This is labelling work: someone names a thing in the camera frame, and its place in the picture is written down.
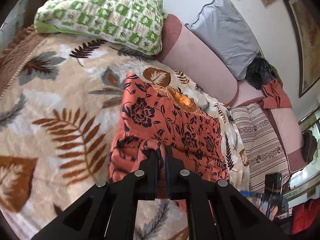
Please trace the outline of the red cloth in background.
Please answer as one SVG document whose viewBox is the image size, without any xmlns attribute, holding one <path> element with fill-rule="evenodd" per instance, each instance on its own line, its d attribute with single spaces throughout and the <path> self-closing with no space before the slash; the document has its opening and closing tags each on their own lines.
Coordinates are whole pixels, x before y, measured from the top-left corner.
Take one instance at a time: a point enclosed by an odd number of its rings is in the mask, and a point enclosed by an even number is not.
<svg viewBox="0 0 320 240">
<path fill-rule="evenodd" d="M 306 202 L 292 208 L 293 224 L 291 233 L 293 235 L 311 226 L 319 214 L 319 201 L 319 198 L 308 199 Z"/>
</svg>

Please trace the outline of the leaf-pattern beige blanket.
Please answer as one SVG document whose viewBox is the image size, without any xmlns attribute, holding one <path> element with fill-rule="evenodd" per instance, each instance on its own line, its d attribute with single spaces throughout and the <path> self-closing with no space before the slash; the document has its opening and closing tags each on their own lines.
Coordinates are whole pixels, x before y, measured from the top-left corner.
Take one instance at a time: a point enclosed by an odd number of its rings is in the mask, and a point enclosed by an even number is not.
<svg viewBox="0 0 320 240">
<path fill-rule="evenodd" d="M 128 48 L 50 35 L 1 96 L 1 213 L 31 239 L 97 181 L 109 179 L 111 146 L 128 73 L 172 87 L 218 118 L 228 181 L 249 188 L 246 152 L 229 108 L 190 77 Z"/>
</svg>

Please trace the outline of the framed painting on wall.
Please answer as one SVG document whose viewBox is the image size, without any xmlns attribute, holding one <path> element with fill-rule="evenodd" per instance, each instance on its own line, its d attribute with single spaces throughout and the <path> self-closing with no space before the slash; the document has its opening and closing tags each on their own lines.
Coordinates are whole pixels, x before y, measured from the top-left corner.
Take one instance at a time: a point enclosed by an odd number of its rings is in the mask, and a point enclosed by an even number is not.
<svg viewBox="0 0 320 240">
<path fill-rule="evenodd" d="M 319 80 L 319 25 L 301 0 L 283 1 L 296 36 L 301 98 Z"/>
</svg>

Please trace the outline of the pink bolster cushion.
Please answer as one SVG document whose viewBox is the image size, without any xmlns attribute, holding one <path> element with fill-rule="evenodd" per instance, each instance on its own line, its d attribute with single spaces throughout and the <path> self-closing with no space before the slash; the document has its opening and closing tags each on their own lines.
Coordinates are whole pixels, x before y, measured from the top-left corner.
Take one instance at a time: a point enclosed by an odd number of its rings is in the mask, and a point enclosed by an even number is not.
<svg viewBox="0 0 320 240">
<path fill-rule="evenodd" d="M 162 50 L 155 56 L 164 65 L 183 72 L 205 93 L 232 106 L 239 85 L 219 57 L 173 14 L 164 20 Z"/>
</svg>

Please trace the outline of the green checkered pillow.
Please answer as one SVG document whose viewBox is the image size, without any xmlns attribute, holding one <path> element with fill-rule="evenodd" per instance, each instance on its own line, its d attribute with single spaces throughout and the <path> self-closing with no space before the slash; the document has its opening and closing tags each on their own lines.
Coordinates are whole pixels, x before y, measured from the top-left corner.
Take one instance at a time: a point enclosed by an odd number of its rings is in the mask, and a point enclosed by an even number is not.
<svg viewBox="0 0 320 240">
<path fill-rule="evenodd" d="M 48 0 L 34 18 L 38 33 L 96 37 L 145 55 L 161 52 L 163 23 L 163 0 Z"/>
</svg>

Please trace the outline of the pink bolster at right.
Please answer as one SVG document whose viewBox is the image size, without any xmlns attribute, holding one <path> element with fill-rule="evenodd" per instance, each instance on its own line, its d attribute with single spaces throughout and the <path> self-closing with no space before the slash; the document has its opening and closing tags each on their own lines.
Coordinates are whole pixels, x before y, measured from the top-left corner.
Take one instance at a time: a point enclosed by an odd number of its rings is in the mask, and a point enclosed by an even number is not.
<svg viewBox="0 0 320 240">
<path fill-rule="evenodd" d="M 246 80 L 238 82 L 238 97 L 234 99 L 233 107 L 247 106 L 257 103 L 263 106 L 264 95 Z M 291 174 L 302 170 L 308 164 L 303 159 L 304 139 L 298 121 L 290 108 L 265 109 L 287 158 Z"/>
</svg>

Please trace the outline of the orange-red crumpled cloth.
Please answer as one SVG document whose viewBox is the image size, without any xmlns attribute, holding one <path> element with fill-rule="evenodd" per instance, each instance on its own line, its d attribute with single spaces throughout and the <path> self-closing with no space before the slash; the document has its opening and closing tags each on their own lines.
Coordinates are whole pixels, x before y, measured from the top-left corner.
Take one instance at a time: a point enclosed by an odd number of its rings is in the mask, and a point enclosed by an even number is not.
<svg viewBox="0 0 320 240">
<path fill-rule="evenodd" d="M 264 109 L 292 108 L 291 101 L 277 79 L 262 86 Z"/>
</svg>

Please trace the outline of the grey pillow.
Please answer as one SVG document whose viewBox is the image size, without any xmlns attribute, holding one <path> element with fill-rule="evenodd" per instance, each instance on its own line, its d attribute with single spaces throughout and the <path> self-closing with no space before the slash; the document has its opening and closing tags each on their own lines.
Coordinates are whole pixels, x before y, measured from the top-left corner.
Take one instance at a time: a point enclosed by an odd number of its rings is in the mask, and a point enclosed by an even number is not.
<svg viewBox="0 0 320 240">
<path fill-rule="evenodd" d="M 260 47 L 229 0 L 212 0 L 205 4 L 197 19 L 185 26 L 220 58 L 237 80 L 245 78 L 247 67 Z"/>
</svg>

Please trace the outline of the brown quilted bedspread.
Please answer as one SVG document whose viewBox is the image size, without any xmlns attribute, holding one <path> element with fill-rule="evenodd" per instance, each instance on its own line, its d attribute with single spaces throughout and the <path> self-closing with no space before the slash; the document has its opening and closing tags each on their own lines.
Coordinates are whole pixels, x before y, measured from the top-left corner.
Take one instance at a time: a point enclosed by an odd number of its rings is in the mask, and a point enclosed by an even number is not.
<svg viewBox="0 0 320 240">
<path fill-rule="evenodd" d="M 18 70 L 44 42 L 50 34 L 38 34 L 31 25 L 20 31 L 1 52 L 1 96 L 8 89 Z"/>
</svg>

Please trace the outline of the striped floral pillow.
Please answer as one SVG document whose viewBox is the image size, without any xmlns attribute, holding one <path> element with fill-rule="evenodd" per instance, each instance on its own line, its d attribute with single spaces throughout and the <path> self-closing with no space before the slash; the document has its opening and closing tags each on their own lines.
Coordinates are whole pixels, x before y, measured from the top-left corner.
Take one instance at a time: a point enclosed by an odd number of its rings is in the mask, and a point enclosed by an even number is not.
<svg viewBox="0 0 320 240">
<path fill-rule="evenodd" d="M 249 165 L 249 189 L 263 192 L 267 174 L 281 174 L 281 183 L 289 179 L 289 166 L 280 140 L 263 109 L 256 103 L 231 109 L 232 117 L 245 148 Z"/>
</svg>

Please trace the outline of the black fluffy cushion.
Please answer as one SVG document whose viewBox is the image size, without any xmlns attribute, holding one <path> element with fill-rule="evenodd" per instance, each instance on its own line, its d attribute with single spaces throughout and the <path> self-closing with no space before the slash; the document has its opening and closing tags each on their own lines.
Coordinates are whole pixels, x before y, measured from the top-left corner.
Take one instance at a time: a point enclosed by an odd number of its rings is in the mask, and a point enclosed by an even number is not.
<svg viewBox="0 0 320 240">
<path fill-rule="evenodd" d="M 263 57 L 257 56 L 247 67 L 245 80 L 257 90 L 275 78 L 271 65 Z"/>
</svg>

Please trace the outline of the orange floral garment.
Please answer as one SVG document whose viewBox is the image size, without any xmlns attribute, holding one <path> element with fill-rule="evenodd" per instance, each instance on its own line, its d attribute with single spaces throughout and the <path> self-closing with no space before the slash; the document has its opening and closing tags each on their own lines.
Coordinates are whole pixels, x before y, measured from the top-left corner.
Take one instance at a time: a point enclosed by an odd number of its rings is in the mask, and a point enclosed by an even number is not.
<svg viewBox="0 0 320 240">
<path fill-rule="evenodd" d="M 159 157 L 157 197 L 167 199 L 165 148 L 174 158 L 202 179 L 228 180 L 227 163 L 221 150 L 218 118 L 200 110 L 193 99 L 168 86 L 151 85 L 128 73 L 122 94 L 120 120 L 112 141 L 109 179 L 122 180 L 138 170 L 139 163 L 154 150 Z"/>
</svg>

